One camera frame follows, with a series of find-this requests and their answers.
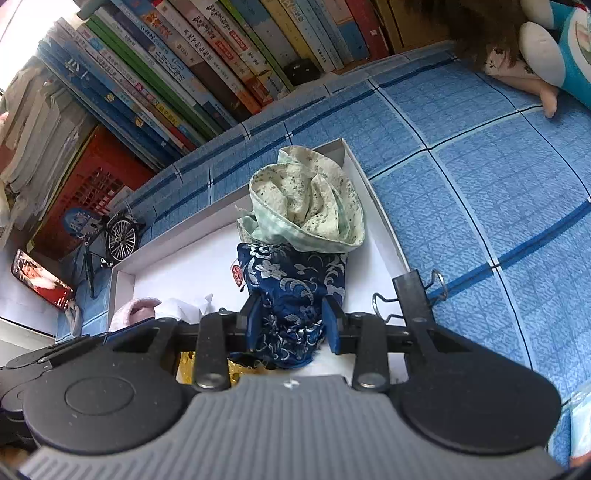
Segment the gold sequin bow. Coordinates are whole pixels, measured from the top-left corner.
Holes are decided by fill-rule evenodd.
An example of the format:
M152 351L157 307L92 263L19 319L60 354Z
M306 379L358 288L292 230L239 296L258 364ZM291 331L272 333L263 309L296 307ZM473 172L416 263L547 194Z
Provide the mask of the gold sequin bow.
M267 375L269 369L259 360L252 366L243 366L228 358L224 347L203 347L201 350L181 352L179 355L176 380L180 384L192 385L197 390L221 391L238 384L246 375Z

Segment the pale pink knit sock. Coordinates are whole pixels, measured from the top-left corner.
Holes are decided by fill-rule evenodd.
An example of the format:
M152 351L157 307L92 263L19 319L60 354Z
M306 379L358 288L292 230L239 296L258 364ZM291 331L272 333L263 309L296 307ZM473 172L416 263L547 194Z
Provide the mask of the pale pink knit sock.
M138 298L120 307L113 315L109 332L116 332L155 316L155 308L161 303L156 298Z

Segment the navy floral fabric pouch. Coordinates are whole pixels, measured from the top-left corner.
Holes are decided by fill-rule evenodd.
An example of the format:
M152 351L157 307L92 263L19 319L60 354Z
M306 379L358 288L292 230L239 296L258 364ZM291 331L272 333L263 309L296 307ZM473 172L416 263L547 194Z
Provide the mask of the navy floral fabric pouch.
M299 252L293 246L238 244L238 265L250 294L262 297L256 346L229 359L243 367L297 369L325 339L322 300L346 297L346 253Z

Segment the green floral fabric pouch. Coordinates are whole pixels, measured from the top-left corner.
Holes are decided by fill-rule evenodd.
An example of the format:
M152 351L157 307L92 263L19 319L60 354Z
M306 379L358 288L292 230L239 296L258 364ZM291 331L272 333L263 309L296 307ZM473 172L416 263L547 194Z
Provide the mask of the green floral fabric pouch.
M337 162L314 150L280 148L276 163L250 177L249 198L252 210L238 218L242 242L344 254L365 241L365 215L353 182Z

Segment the black binder clip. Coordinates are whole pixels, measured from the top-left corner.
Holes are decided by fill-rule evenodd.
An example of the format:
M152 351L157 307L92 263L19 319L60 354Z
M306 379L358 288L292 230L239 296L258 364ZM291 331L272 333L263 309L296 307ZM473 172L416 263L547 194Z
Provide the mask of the black binder clip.
M449 288L443 274L433 269L430 282L424 284L419 271L415 269L396 277L393 284L396 291L394 298L386 298L377 292L373 294L372 306L377 317L385 323L389 323L393 318L402 319L408 328L433 327L435 325L433 307L449 297ZM381 303L396 303L400 306L401 313L391 313L383 317L379 310Z

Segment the white shallow cardboard box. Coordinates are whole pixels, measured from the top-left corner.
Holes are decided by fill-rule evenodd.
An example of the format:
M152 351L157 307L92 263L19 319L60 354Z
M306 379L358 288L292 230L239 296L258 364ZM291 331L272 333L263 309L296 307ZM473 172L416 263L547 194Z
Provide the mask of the white shallow cardboard box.
M342 167L353 182L365 215L366 238L348 255L346 297L339 305L345 313L365 312L377 316L372 297L394 296L393 280L408 272L398 241L376 195L344 140L315 149ZM176 358L197 348L200 320L225 309L238 312L249 299L249 290L238 265L238 218L252 210L249 185L192 216L168 233L140 248L113 271L114 291L110 306L114 313L138 298L156 298L161 303L149 319L174 320L176 328L167 350ZM405 321L393 318L386 324L398 331ZM405 357L388 347L391 383L408 379ZM269 369L287 374L339 375L352 385L354 354L335 355L325 337L308 365L297 369Z

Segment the miniature black bicycle model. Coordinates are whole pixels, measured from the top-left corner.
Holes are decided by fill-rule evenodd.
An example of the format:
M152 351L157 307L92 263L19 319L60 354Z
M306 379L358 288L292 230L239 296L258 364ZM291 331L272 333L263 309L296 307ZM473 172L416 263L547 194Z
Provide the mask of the miniature black bicycle model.
M93 260L99 260L102 269L109 269L121 263L139 248L140 231L143 222L133 217L128 211L120 211L114 215L103 215L96 226L80 236L82 240L82 268L91 299L96 298L95 267ZM93 252L92 244L102 238L105 252Z

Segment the smartphone with red screen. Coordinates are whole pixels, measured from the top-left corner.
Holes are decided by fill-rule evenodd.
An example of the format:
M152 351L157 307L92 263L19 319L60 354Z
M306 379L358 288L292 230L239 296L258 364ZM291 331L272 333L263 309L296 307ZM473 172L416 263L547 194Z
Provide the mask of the smartphone with red screen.
M23 250L18 249L12 262L13 276L45 301L65 311L73 298L73 289Z

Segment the blue checkered tablecloth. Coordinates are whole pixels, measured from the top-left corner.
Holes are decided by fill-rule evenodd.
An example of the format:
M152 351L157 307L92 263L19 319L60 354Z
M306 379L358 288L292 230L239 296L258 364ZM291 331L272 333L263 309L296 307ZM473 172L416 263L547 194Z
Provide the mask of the blue checkered tablecloth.
M551 380L590 379L590 112L429 47L295 92L113 203L148 243L238 190L280 147L349 144L409 265L440 271L437 321Z

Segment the red plastic basket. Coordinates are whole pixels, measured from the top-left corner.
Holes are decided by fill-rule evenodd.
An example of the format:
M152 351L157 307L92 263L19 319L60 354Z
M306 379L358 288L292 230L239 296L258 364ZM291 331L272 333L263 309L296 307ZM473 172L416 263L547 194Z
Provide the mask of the red plastic basket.
M97 126L43 215L30 249L53 260L61 259L98 226L119 193L135 191L153 176L154 172L109 130Z

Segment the row of upright books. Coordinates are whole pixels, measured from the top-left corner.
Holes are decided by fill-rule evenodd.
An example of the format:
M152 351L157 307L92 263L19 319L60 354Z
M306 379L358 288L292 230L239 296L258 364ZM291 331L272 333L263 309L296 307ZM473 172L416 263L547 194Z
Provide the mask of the row of upright books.
M151 171L187 158L226 177L288 144L342 138L376 174L420 140L368 81L296 90L310 59L282 61L226 1L104 1L87 19L58 20L40 59Z

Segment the brown-haired doll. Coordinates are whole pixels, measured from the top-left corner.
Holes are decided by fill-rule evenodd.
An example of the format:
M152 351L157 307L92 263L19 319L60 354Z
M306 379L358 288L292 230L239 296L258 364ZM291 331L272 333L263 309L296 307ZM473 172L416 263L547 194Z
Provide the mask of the brown-haired doll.
M405 7L445 26L459 58L502 83L537 96L544 115L555 115L559 89L534 73L520 53L519 30L526 22L520 2L407 1Z

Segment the Doraemon plush toy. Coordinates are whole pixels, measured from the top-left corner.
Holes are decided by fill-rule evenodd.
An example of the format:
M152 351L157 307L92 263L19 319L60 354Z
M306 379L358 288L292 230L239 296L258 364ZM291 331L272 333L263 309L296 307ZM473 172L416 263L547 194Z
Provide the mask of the Doraemon plush toy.
M573 6L550 0L522 0L527 21L519 46L525 61L547 83L590 105L590 3Z

